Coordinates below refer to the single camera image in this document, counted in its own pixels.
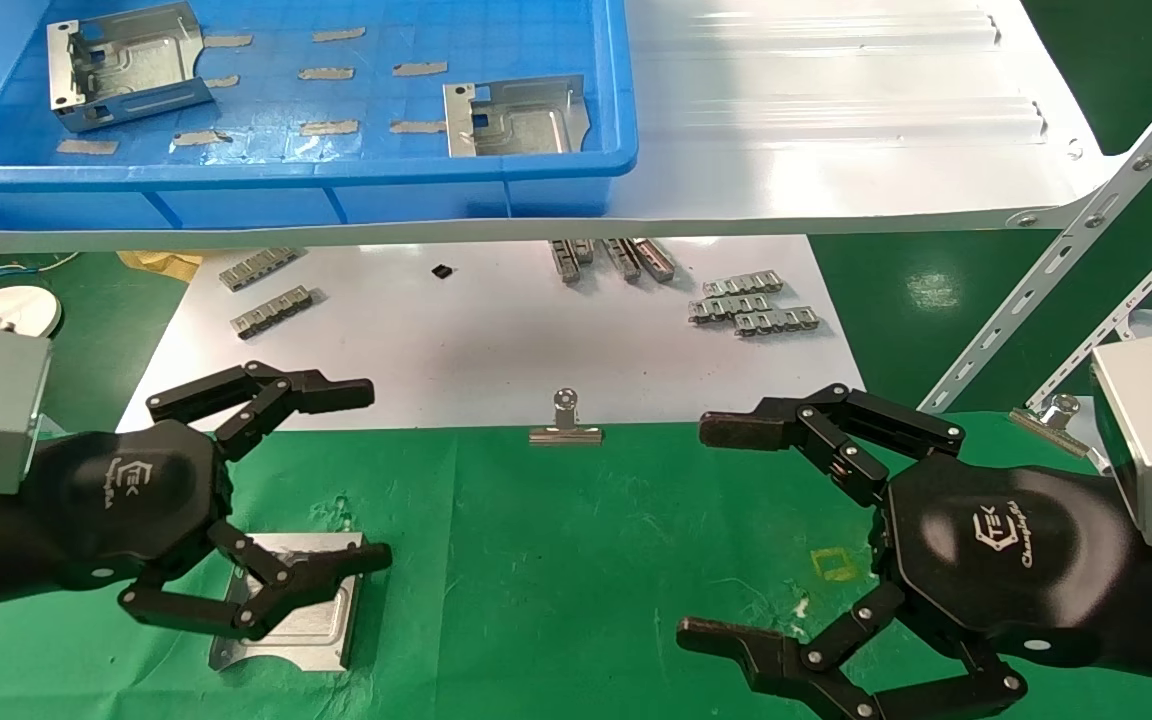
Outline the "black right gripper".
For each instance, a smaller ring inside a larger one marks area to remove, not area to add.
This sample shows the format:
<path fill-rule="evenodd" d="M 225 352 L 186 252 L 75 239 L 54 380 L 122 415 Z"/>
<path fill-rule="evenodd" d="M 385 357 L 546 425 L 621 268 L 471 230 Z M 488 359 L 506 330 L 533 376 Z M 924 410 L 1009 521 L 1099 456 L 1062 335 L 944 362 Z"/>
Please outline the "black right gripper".
<path fill-rule="evenodd" d="M 902 585 L 878 584 L 806 643 L 682 619 L 679 646 L 735 661 L 751 692 L 799 702 L 820 719 L 987 719 L 1028 692 L 996 653 L 1107 666 L 1132 646 L 1123 602 L 1139 536 L 1106 479 L 965 464 L 955 458 L 963 429 L 846 384 L 763 397 L 750 414 L 703 414 L 699 439 L 799 450 L 861 507 L 884 498 L 887 568 Z M 920 461 L 888 483 L 890 470 L 856 439 Z M 877 694 L 851 682 L 846 662 L 897 619 L 965 673 Z"/>

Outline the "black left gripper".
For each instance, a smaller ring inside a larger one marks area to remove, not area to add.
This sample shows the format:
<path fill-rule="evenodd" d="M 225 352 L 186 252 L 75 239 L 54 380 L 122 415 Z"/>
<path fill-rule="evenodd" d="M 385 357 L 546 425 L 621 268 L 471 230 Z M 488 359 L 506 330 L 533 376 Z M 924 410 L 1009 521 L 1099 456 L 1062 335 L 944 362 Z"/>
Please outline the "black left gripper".
<path fill-rule="evenodd" d="M 344 579 L 388 569 L 389 544 L 349 543 L 287 562 L 223 521 L 233 493 L 227 461 L 247 456 L 294 414 L 374 401 L 370 379 L 329 381 L 319 370 L 248 361 L 147 397 L 147 414 L 160 420 L 150 429 L 41 442 L 29 465 L 29 514 L 58 560 L 56 588 L 91 591 L 141 577 L 119 598 L 138 623 L 260 641 L 293 611 L 333 600 Z M 214 441 L 185 425 L 232 407 L 237 414 Z M 165 582 L 182 578 L 212 547 L 259 591 L 244 602 L 166 591 Z"/>

